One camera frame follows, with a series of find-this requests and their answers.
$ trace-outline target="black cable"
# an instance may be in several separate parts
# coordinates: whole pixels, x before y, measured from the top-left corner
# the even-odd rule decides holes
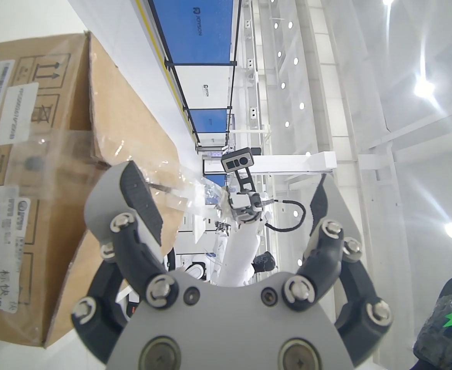
[[[295,200],[282,200],[281,203],[289,203],[292,205],[299,206],[300,209],[302,210],[302,217],[300,218],[300,221],[298,222],[298,224],[296,226],[289,227],[288,229],[278,229],[277,227],[271,226],[269,223],[266,223],[265,227],[268,227],[269,229],[280,232],[280,233],[288,233],[290,231],[294,231],[294,230],[298,229],[303,224],[305,217],[307,216],[307,210],[305,209],[305,206],[303,206],[300,202],[297,202]]]

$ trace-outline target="yellow stripe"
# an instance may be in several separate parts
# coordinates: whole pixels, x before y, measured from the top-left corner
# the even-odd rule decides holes
[[[142,16],[143,23],[145,24],[145,28],[147,29],[147,32],[150,36],[152,46],[154,46],[154,50],[156,51],[157,57],[159,58],[159,63],[161,64],[161,67],[164,69],[164,74],[166,74],[166,78],[168,79],[169,85],[171,86],[171,90],[173,92],[173,95],[175,96],[175,100],[178,103],[178,108],[182,112],[182,116],[185,120],[185,124],[187,125],[187,127],[189,129],[190,135],[192,136],[194,143],[197,143],[196,136],[194,135],[194,131],[192,130],[188,117],[183,110],[183,104],[181,103],[180,98],[178,97],[178,93],[175,90],[175,86],[173,85],[173,81],[168,72],[168,69],[166,69],[166,67],[164,66],[164,58],[161,55],[161,52],[159,51],[159,46],[157,45],[154,35],[152,34],[152,30],[150,28],[149,21],[147,20],[147,17],[145,15],[145,11],[143,10],[142,4],[141,4],[140,0],[135,0],[135,2],[137,4],[138,10],[140,11],[140,15]]]

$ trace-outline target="black rubber pad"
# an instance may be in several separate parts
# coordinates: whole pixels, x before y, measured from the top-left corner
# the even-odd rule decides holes
[[[120,190],[125,202],[137,211],[154,239],[161,245],[163,220],[142,172],[133,161],[128,163],[121,175]]]

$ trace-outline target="gray metal plate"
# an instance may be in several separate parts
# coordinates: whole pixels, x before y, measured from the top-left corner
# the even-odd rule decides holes
[[[178,300],[167,310],[141,303],[118,340],[107,369],[138,369],[141,351],[158,336],[169,336],[179,345],[180,370],[275,370],[281,347],[293,338],[307,340],[315,348],[322,369],[353,369],[336,328],[319,304],[297,313],[282,301],[281,288],[293,274],[278,273],[240,288],[213,286],[182,272],[170,274],[180,286]],[[187,306],[183,294],[191,286],[200,290],[200,300]],[[277,305],[263,305],[260,295],[265,287],[277,291]]]

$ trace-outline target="metal screw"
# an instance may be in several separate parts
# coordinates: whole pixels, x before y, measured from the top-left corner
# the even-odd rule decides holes
[[[359,261],[362,256],[362,245],[352,237],[345,237],[342,251],[344,252],[343,257],[345,260],[350,262]]]
[[[196,287],[189,287],[183,294],[183,301],[188,306],[194,306],[200,299],[200,291]]]
[[[341,233],[342,227],[334,220],[325,220],[322,223],[322,230],[330,238],[339,239],[339,233]]]
[[[357,242],[355,239],[351,239],[348,242],[346,242],[346,248],[351,254],[356,254],[360,251],[360,243]]]
[[[392,322],[392,312],[388,303],[380,300],[374,305],[367,304],[367,314],[375,324],[389,326]]]
[[[274,306],[277,304],[277,292],[273,288],[267,287],[262,289],[260,298],[266,306]]]
[[[315,349],[305,340],[288,340],[279,352],[281,370],[319,370]]]
[[[103,244],[99,249],[101,254],[101,258],[105,260],[111,260],[115,257],[115,249],[113,249],[113,243],[109,242],[107,244]]]
[[[94,314],[96,313],[96,300],[91,296],[86,296],[82,298],[79,302],[75,304],[72,309],[73,316],[79,319],[81,325],[89,322]]]
[[[171,292],[171,286],[175,283],[173,277],[166,274],[160,274],[154,277],[145,291],[147,302],[154,308],[166,306],[166,297]]]
[[[131,213],[120,213],[115,216],[110,223],[110,229],[113,233],[120,233],[120,230],[127,227],[130,223],[135,221],[134,216]]]
[[[174,340],[162,336],[151,340],[142,350],[138,368],[140,370],[178,370],[180,348]]]
[[[284,295],[289,303],[295,301],[315,301],[315,289],[312,283],[301,275],[295,275],[284,283]]]

